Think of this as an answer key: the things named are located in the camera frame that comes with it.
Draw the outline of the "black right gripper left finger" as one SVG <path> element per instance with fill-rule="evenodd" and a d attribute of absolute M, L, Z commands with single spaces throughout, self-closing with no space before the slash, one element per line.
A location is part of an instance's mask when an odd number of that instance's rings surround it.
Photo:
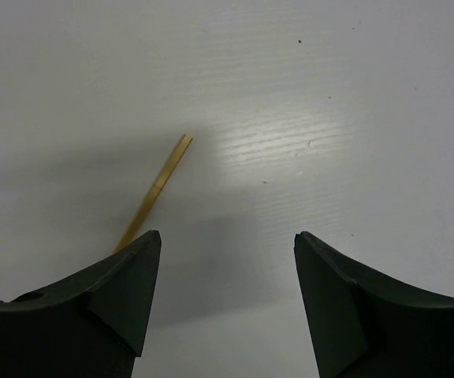
<path fill-rule="evenodd" d="M 121 251 L 0 301 L 0 377 L 130 377 L 143 353 L 162 241 Z"/>

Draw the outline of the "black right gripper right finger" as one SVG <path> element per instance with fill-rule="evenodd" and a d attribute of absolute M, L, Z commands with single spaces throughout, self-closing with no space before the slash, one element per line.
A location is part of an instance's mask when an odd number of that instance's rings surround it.
<path fill-rule="evenodd" d="M 321 377 L 454 377 L 454 298 L 401 282 L 309 232 L 296 271 Z"/>

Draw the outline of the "tan wooden makeup pencil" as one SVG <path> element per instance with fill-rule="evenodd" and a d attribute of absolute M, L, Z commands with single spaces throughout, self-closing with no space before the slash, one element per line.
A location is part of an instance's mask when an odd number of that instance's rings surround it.
<path fill-rule="evenodd" d="M 125 248 L 135 239 L 154 204 L 156 203 L 159 195 L 162 193 L 163 188 L 169 181 L 169 178 L 173 175 L 173 172 L 179 165 L 187 149 L 190 147 L 192 140 L 193 138 L 190 136 L 190 134 L 185 133 L 173 148 L 173 151 L 168 156 L 165 164 L 162 166 L 153 184 L 143 197 L 143 200 L 140 203 L 134 217 L 130 221 L 128 227 L 125 229 L 124 234 L 114 248 L 113 254 Z"/>

